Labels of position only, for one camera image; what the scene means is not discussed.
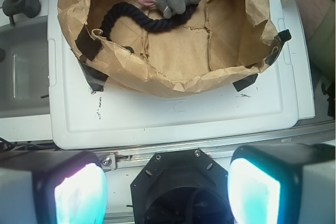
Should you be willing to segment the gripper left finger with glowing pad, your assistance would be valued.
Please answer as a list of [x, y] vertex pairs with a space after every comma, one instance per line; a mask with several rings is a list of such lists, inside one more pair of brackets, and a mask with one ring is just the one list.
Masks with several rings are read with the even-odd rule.
[[102, 223], [107, 192], [93, 152], [1, 153], [1, 223]]

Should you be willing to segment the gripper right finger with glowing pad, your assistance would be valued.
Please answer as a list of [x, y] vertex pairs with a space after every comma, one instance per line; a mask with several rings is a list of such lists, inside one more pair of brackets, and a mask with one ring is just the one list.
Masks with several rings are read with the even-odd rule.
[[335, 223], [335, 146], [242, 145], [227, 191], [238, 223]]

